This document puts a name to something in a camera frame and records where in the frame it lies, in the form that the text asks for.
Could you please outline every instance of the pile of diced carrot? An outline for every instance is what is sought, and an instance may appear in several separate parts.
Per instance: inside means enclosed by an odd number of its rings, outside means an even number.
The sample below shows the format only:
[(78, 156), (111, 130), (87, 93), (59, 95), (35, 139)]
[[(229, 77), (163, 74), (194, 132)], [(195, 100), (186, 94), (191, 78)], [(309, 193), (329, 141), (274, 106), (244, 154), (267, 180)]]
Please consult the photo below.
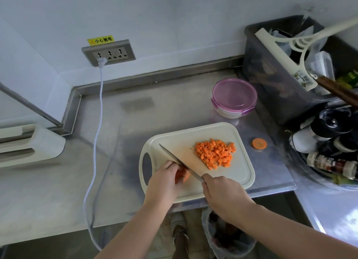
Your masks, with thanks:
[(231, 153), (236, 151), (234, 143), (226, 145), (220, 139), (212, 138), (211, 141), (197, 142), (193, 149), (209, 170), (217, 169), (218, 166), (230, 167)]

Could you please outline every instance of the white cutting board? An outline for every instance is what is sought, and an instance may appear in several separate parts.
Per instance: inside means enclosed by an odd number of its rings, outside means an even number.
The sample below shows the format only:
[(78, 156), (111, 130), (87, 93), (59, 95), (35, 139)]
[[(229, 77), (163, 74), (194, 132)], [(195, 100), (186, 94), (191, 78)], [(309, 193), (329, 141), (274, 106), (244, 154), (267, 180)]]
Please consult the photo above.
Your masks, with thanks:
[[(232, 154), (231, 166), (228, 168), (218, 167), (216, 170), (209, 170), (206, 165), (195, 155), (192, 148), (196, 142), (220, 139), (225, 143), (235, 143), (236, 152)], [(143, 177), (143, 156), (149, 153), (152, 161), (152, 173), (154, 174), (166, 160), (172, 158), (167, 155), (159, 146), (162, 144), (171, 153), (183, 161), (187, 166), (200, 176), (208, 173), (213, 177), (225, 176), (239, 182), (244, 189), (249, 188), (255, 180), (255, 171), (247, 155), (244, 144), (236, 128), (226, 122), (209, 124), (205, 126), (175, 131), (171, 133), (156, 135), (150, 138), (143, 146), (139, 159), (139, 178), (144, 193), (147, 186)], [(195, 177), (190, 176), (184, 183), (182, 192), (178, 195), (176, 203), (203, 198), (203, 187)]]

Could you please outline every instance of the white cable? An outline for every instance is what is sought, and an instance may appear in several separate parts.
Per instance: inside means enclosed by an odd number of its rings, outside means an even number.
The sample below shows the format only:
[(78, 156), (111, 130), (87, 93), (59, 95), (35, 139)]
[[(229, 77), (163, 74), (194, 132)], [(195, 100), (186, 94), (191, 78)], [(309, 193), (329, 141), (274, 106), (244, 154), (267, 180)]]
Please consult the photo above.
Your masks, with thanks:
[(86, 192), (86, 195), (84, 196), (84, 199), (83, 199), (83, 204), (82, 204), (82, 210), (83, 210), (83, 215), (84, 215), (84, 220), (86, 221), (86, 224), (87, 224), (87, 228), (88, 228), (88, 232), (90, 233), (90, 237), (91, 237), (91, 240), (93, 242), (93, 244), (95, 245), (95, 247), (97, 248), (97, 250), (101, 251), (101, 247), (97, 244), (95, 238), (93, 237), (93, 234), (92, 234), (92, 230), (91, 230), (91, 226), (89, 224), (89, 221), (87, 219), (87, 215), (86, 215), (86, 201), (87, 201), (87, 197), (88, 197), (88, 194), (89, 192), (91, 191), (91, 188), (92, 188), (92, 185), (95, 181), (95, 178), (96, 178), (96, 144), (97, 144), (97, 138), (98, 138), (98, 134), (100, 133), (100, 130), (101, 130), (101, 126), (102, 126), (102, 116), (103, 116), (103, 104), (102, 104), (102, 91), (103, 91), (103, 77), (102, 77), (102, 69), (103, 69), (103, 66), (105, 65), (105, 63), (107, 62), (107, 59), (106, 58), (100, 58), (98, 59), (98, 65), (100, 67), (100, 73), (101, 73), (101, 88), (100, 88), (100, 106), (101, 106), (101, 109), (100, 109), (100, 123), (98, 125), (98, 129), (97, 129), (97, 133), (96, 133), (96, 136), (95, 136), (95, 140), (93, 142), (93, 177), (92, 177), (92, 181), (87, 189), (87, 192)]

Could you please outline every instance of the purple lid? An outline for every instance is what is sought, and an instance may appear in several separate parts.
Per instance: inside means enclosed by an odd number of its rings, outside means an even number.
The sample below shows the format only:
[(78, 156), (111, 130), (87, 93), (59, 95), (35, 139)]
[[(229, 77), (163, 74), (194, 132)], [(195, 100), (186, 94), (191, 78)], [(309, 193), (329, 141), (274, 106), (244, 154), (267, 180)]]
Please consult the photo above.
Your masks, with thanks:
[(250, 83), (242, 79), (228, 78), (214, 86), (212, 101), (226, 111), (243, 112), (255, 106), (257, 92)]

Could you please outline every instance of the person's left hand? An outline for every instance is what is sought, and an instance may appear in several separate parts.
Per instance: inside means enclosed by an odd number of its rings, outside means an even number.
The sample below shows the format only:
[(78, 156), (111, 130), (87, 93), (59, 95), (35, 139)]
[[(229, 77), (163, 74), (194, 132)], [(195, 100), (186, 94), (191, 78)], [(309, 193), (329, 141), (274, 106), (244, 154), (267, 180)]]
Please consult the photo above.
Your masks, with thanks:
[(169, 210), (183, 185), (183, 180), (175, 184), (177, 170), (183, 170), (183, 168), (171, 160), (167, 160), (160, 166), (149, 180), (144, 205), (154, 205), (166, 212)]

